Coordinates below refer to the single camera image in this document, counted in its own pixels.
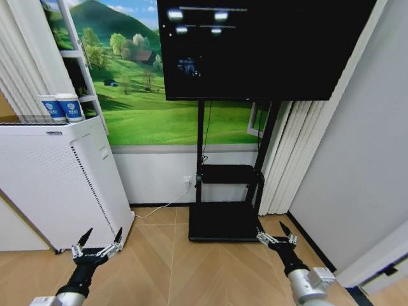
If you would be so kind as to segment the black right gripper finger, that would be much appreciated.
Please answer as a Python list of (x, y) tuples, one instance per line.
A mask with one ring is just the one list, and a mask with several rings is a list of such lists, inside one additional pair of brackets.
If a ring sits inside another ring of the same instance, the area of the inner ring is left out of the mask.
[(273, 237), (270, 236), (268, 233), (265, 233), (264, 231), (260, 230), (257, 228), (258, 234), (256, 235), (256, 238), (264, 245), (273, 245), (277, 243), (277, 240)]
[(296, 245), (298, 241), (298, 237), (294, 235), (291, 230), (283, 223), (279, 222), (283, 232), (285, 233), (286, 237), (288, 238), (288, 242), (292, 245)]

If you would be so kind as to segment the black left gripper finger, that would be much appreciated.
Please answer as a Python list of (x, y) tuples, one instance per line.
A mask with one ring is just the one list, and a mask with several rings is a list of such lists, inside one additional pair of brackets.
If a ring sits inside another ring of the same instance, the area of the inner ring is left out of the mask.
[(118, 233), (115, 236), (115, 239), (112, 244), (108, 245), (101, 251), (99, 251), (96, 256), (97, 257), (112, 257), (115, 254), (117, 254), (119, 251), (122, 250), (121, 246), (121, 241), (122, 241), (122, 227), (120, 227)]
[(90, 235), (92, 233), (92, 230), (93, 230), (93, 228), (90, 228), (85, 234), (83, 234), (80, 237), (79, 241), (75, 245), (71, 246), (71, 253), (72, 253), (72, 256), (74, 258), (78, 258), (78, 257), (83, 256), (84, 253), (83, 253), (82, 249), (85, 246), (86, 242), (88, 241), (88, 239), (89, 239), (89, 237), (90, 237)]

